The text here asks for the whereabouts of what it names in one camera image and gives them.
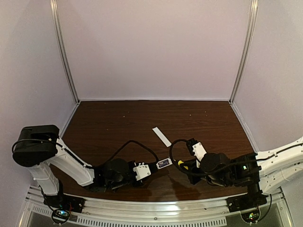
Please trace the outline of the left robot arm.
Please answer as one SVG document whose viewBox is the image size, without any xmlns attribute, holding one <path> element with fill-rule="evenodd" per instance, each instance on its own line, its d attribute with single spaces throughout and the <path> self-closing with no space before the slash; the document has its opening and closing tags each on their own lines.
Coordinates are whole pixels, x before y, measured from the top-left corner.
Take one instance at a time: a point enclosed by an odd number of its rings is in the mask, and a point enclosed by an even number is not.
<svg viewBox="0 0 303 227">
<path fill-rule="evenodd" d="M 60 181 L 53 175 L 50 165 L 59 168 L 78 185 L 92 191 L 104 192 L 134 184 L 151 175 L 145 163 L 111 159 L 99 166 L 92 166 L 73 153 L 59 136 L 55 125 L 24 127 L 18 140 L 12 145 L 12 157 L 20 166 L 26 167 L 47 196 L 61 192 Z"/>
</svg>

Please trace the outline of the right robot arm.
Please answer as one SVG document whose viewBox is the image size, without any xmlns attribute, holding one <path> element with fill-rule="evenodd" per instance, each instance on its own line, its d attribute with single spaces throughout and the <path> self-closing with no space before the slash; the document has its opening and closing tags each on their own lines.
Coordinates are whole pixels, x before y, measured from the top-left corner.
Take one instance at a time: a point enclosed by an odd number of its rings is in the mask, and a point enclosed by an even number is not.
<svg viewBox="0 0 303 227">
<path fill-rule="evenodd" d="M 188 167 L 192 184 L 205 180 L 211 186 L 246 187 L 252 196 L 269 195 L 303 174 L 303 139 L 268 151 L 230 159 L 224 153 L 206 152 L 201 142 L 186 146 L 194 161 Z"/>
</svg>

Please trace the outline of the purple battery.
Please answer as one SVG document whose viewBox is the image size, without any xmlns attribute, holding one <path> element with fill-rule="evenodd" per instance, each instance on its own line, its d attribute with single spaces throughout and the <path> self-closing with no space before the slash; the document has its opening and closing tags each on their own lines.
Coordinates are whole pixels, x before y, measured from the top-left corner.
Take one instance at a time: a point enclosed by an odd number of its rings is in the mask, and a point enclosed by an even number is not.
<svg viewBox="0 0 303 227">
<path fill-rule="evenodd" d="M 162 167 L 162 166 L 167 166 L 168 164 L 169 164 L 168 160 L 163 160 L 158 163 L 158 166 Z"/>
</svg>

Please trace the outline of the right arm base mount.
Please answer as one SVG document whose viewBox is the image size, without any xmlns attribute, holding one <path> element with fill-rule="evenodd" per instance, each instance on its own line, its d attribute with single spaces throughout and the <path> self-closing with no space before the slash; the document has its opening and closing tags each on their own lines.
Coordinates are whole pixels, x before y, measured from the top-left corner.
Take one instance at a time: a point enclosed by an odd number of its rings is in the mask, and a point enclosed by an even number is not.
<svg viewBox="0 0 303 227">
<path fill-rule="evenodd" d="M 267 196 L 244 194 L 228 197 L 226 202 L 230 213 L 239 211 L 241 219 L 252 225 L 262 220 L 260 206 L 267 203 Z"/>
</svg>

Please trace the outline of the yellow handled screwdriver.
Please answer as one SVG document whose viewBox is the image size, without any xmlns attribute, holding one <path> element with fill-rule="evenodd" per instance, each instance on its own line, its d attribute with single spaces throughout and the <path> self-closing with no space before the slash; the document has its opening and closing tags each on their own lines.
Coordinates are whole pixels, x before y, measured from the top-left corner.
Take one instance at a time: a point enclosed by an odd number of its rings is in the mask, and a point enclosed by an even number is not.
<svg viewBox="0 0 303 227">
<path fill-rule="evenodd" d="M 189 171 L 189 168 L 188 166 L 186 165 L 185 162 L 183 162 L 182 160 L 179 160 L 177 162 L 177 167 L 180 171 L 185 171 L 185 172 L 188 172 Z"/>
</svg>

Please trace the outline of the white remote control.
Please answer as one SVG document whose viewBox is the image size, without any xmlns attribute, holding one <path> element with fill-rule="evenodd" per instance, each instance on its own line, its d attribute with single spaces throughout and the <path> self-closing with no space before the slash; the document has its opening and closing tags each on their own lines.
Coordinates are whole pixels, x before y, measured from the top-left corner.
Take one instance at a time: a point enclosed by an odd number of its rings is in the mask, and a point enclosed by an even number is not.
<svg viewBox="0 0 303 227">
<path fill-rule="evenodd" d="M 158 170 L 166 168 L 170 165 L 172 165 L 172 161 L 169 157 L 165 158 L 163 160 L 160 160 L 158 162 L 153 162 L 153 163 L 148 164 L 151 172 L 157 172 Z"/>
</svg>

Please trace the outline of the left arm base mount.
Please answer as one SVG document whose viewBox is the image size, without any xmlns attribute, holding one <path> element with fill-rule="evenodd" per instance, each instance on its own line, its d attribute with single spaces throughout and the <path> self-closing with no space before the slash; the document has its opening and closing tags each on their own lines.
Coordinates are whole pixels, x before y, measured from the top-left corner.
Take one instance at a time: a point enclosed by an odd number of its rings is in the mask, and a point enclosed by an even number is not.
<svg viewBox="0 0 303 227">
<path fill-rule="evenodd" d="M 85 200 L 70 195 L 48 196 L 44 195 L 44 204 L 52 211 L 51 219 L 55 224 L 65 224 L 72 212 L 82 213 Z"/>
</svg>

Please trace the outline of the white battery cover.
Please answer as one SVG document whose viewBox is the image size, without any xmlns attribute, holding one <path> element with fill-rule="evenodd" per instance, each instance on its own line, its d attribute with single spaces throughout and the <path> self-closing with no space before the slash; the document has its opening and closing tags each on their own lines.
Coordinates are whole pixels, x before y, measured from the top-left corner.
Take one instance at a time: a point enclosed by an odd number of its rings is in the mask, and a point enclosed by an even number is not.
<svg viewBox="0 0 303 227">
<path fill-rule="evenodd" d="M 171 146 L 170 140 L 163 134 L 163 132 L 158 127 L 155 127 L 152 130 L 154 131 L 154 133 L 158 136 L 158 138 L 163 142 L 163 144 L 166 147 Z"/>
</svg>

